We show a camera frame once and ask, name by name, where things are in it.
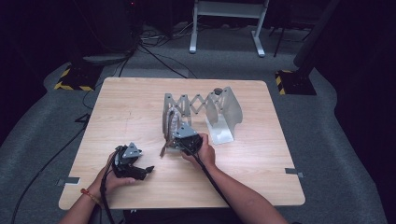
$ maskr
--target dark background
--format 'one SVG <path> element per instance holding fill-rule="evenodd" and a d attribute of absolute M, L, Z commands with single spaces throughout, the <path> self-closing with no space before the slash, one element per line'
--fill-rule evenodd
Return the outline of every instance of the dark background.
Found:
<path fill-rule="evenodd" d="M 167 33 L 172 24 L 191 17 L 184 14 L 188 10 L 183 8 L 192 7 L 191 2 L 150 0 L 147 5 L 140 5 L 139 18 L 126 18 L 133 25 L 148 21 Z M 71 61 L 70 52 L 77 51 L 75 55 L 82 56 L 106 52 L 87 29 L 73 3 L 57 3 L 67 16 L 65 26 L 60 26 L 58 19 L 51 19 L 54 15 L 51 13 L 56 12 L 48 11 L 47 1 L 1 3 L 0 143 L 30 106 L 46 93 L 44 78 L 60 64 Z M 334 113 L 376 183 L 389 223 L 396 222 L 392 214 L 396 211 L 393 5 L 383 0 L 340 1 L 316 43 L 319 50 L 315 51 L 315 67 L 337 91 Z M 92 22 L 88 3 L 82 2 L 80 6 Z M 167 10 L 160 15 L 156 7 Z M 58 29 L 65 29 L 62 31 L 69 34 L 72 45 L 61 41 Z"/>

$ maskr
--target black cable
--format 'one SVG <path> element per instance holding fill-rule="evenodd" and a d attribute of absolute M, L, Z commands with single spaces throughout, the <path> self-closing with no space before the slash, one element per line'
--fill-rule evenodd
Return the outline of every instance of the black cable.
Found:
<path fill-rule="evenodd" d="M 119 65 L 117 65 L 117 67 L 116 67 L 116 69 L 114 70 L 113 75 L 111 75 L 111 77 L 114 77 L 114 75 L 116 75 L 116 72 L 117 72 L 117 70 L 119 69 L 119 67 L 120 67 L 121 64 L 122 64 L 122 62 L 120 62 Z M 104 82 L 104 81 L 101 81 L 100 83 L 96 84 L 95 88 L 98 88 L 100 85 L 103 84 L 103 82 Z M 87 91 L 87 93 L 85 93 L 84 97 L 82 98 L 82 104 L 83 104 L 85 107 L 87 107 L 87 108 L 93 110 L 93 107 L 90 107 L 90 106 L 88 106 L 88 105 L 85 104 L 85 98 L 87 97 L 87 95 L 88 95 L 89 93 L 90 93 L 90 91 Z"/>
<path fill-rule="evenodd" d="M 149 54 L 148 52 L 145 52 L 145 51 L 143 51 L 143 50 L 141 50 L 141 49 L 137 49 L 137 50 L 139 50 L 140 52 L 142 52 L 142 53 L 145 53 L 145 54 Z M 166 57 L 166 56 L 163 56 L 163 55 L 161 55 L 161 54 L 157 54 L 157 53 L 154 53 L 155 55 L 157 55 L 157 56 L 160 56 L 160 57 L 163 57 L 163 58 L 166 58 L 166 59 L 170 59 L 170 60 L 173 60 L 173 61 L 175 61 L 175 62 L 177 62 L 177 63 L 179 63 L 179 64 L 181 64 L 183 67 L 185 67 L 185 68 L 187 68 L 187 70 L 189 70 L 189 72 L 195 77 L 195 78 L 197 78 L 198 79 L 198 76 L 196 76 L 191 70 L 190 70 L 190 68 L 188 67 L 188 66 L 186 66 L 184 63 L 181 63 L 181 62 L 179 62 L 178 60 L 176 60 L 176 59 L 173 59 L 173 58 L 170 58 L 170 57 Z"/>
<path fill-rule="evenodd" d="M 32 184 L 35 182 L 35 180 L 40 176 L 40 174 L 47 168 L 47 166 L 62 152 L 64 151 L 65 148 L 67 148 L 84 130 L 85 130 L 85 125 L 84 127 L 78 131 L 78 133 L 72 137 L 72 139 L 70 139 L 66 145 L 64 145 L 51 159 L 49 159 L 49 161 L 47 161 L 47 163 L 40 169 L 40 171 L 38 171 L 38 173 L 35 175 L 35 177 L 33 177 L 33 179 L 30 181 L 30 183 L 27 185 L 27 187 L 24 189 L 21 197 L 18 199 L 17 204 L 15 205 L 14 208 L 14 213 L 12 214 L 12 220 L 11 223 L 15 223 L 15 218 L 17 216 L 18 213 L 18 209 L 20 207 L 21 201 L 24 197 L 24 195 L 26 194 L 27 190 L 32 186 Z"/>
<path fill-rule="evenodd" d="M 204 171 L 206 177 L 209 179 L 210 183 L 212 184 L 213 188 L 215 188 L 215 190 L 218 192 L 218 194 L 221 196 L 221 198 L 224 200 L 224 202 L 226 202 L 228 204 L 228 206 L 230 206 L 231 209 L 233 209 L 230 205 L 230 203 L 227 201 L 227 199 L 225 198 L 224 194 L 221 192 L 221 189 L 219 188 L 218 184 L 216 184 L 216 181 L 213 179 L 212 175 L 207 171 L 204 163 L 201 161 L 201 159 L 199 158 L 199 156 L 195 156 L 188 147 L 183 146 L 184 149 L 186 149 L 194 158 L 195 160 L 198 162 L 198 164 L 201 166 L 202 170 Z"/>
<path fill-rule="evenodd" d="M 101 182 L 101 185 L 100 185 L 100 194 L 101 194 L 101 197 L 102 197 L 103 206 L 104 206 L 105 211 L 107 213 L 108 220 L 110 221 L 111 224 L 115 224 L 115 222 L 114 222 L 113 216 L 111 216 L 111 212 L 110 212 L 110 209 L 109 209 L 108 203 L 107 203 L 107 198 L 106 198 L 106 180 L 107 180 L 108 174 L 111 172 L 111 171 L 109 172 L 108 170 L 110 169 L 110 166 L 111 166 L 112 162 L 114 161 L 114 158 L 116 158 L 116 156 L 119 153 L 121 148 L 122 147 L 117 147 L 116 148 L 116 152 L 113 154 L 113 156 L 111 157 L 110 162 L 108 163 L 108 165 L 106 167 L 106 170 L 105 170 L 105 173 L 103 174 L 102 182 Z"/>
<path fill-rule="evenodd" d="M 119 73 L 119 77 L 121 77 L 122 70 L 123 70 L 125 64 L 128 63 L 128 61 L 129 61 L 129 59 L 130 59 L 131 57 L 127 58 L 127 59 L 125 60 L 125 63 L 122 65 L 122 68 L 121 68 L 120 73 Z"/>
<path fill-rule="evenodd" d="M 155 59 L 157 59 L 160 63 L 162 63 L 165 67 L 167 67 L 169 70 L 171 70 L 172 72 L 180 75 L 181 77 L 187 78 L 186 76 L 180 74 L 178 71 L 176 71 L 175 69 L 171 68 L 168 64 L 164 63 L 161 59 L 159 59 L 154 53 L 152 53 L 151 51 L 149 51 L 147 48 L 145 48 L 142 44 L 140 44 L 140 47 L 142 47 L 143 49 L 145 49 L 149 54 L 151 54 Z"/>

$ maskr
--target gray carpet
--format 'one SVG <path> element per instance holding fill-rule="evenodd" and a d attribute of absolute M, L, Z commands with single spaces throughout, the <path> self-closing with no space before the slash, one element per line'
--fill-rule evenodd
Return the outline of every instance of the gray carpet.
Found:
<path fill-rule="evenodd" d="M 196 54 L 189 54 L 190 36 L 149 48 L 174 60 L 160 57 L 179 73 L 194 78 L 253 79 L 268 85 L 276 112 L 296 168 L 304 172 L 301 179 L 306 202 L 302 206 L 282 206 L 279 211 L 292 222 L 308 223 L 387 223 L 375 183 L 367 174 L 348 143 L 333 114 L 336 92 L 314 70 L 310 79 L 317 96 L 279 95 L 274 73 L 293 70 L 292 60 L 300 43 L 282 42 L 278 55 L 273 53 L 277 34 L 261 33 L 267 55 L 259 58 L 250 37 L 251 27 L 204 30 L 198 34 Z M 288 32 L 300 37 L 300 32 Z M 66 64 L 47 76 L 48 92 L 21 118 L 0 148 L 0 223 L 9 223 L 25 187 L 78 131 L 75 119 L 91 113 L 100 85 L 85 91 L 55 90 L 53 87 Z M 120 66 L 105 67 L 98 84 L 106 77 L 117 77 Z M 122 77 L 179 77 L 147 53 L 137 51 L 125 65 Z M 18 210 L 16 223 L 56 223 L 65 213 L 58 207 L 63 188 L 55 186 L 68 176 L 78 151 L 80 134 L 39 175 L 26 192 Z M 116 220 L 120 211 L 113 211 Z"/>

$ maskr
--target black controller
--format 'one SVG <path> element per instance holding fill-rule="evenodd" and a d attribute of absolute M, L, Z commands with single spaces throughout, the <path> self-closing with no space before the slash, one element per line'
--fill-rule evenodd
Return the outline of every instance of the black controller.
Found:
<path fill-rule="evenodd" d="M 188 156 L 196 154 L 201 148 L 203 143 L 202 137 L 199 134 L 195 134 L 188 137 L 175 137 L 175 145 L 181 147 L 184 153 Z"/>
<path fill-rule="evenodd" d="M 134 163 L 141 156 L 142 150 L 137 149 L 134 143 L 127 146 L 117 147 L 117 155 L 112 163 L 113 171 L 116 177 L 132 177 L 134 179 L 144 180 L 147 174 L 151 173 L 154 166 L 142 169 L 135 167 Z"/>

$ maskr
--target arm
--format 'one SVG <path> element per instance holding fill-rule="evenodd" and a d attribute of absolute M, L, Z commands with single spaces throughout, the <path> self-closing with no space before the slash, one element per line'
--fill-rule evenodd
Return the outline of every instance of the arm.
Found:
<path fill-rule="evenodd" d="M 200 135 L 203 137 L 203 145 L 198 151 L 199 158 L 241 220 L 244 223 L 287 223 L 258 192 L 233 179 L 216 166 L 215 149 L 208 144 L 207 134 Z M 193 156 L 184 153 L 182 156 L 196 169 L 202 170 Z"/>
<path fill-rule="evenodd" d="M 107 164 L 110 161 L 112 154 L 108 157 Z M 100 185 L 102 177 L 105 173 L 107 165 L 99 172 L 93 183 L 87 188 L 90 194 L 98 200 L 101 200 Z M 107 176 L 106 181 L 106 193 L 111 192 L 119 186 L 131 185 L 134 183 L 133 178 L 117 178 L 113 171 L 111 171 Z M 95 201 L 88 195 L 81 194 L 70 210 L 59 222 L 60 224 L 65 223 L 88 223 L 93 208 L 95 207 Z"/>

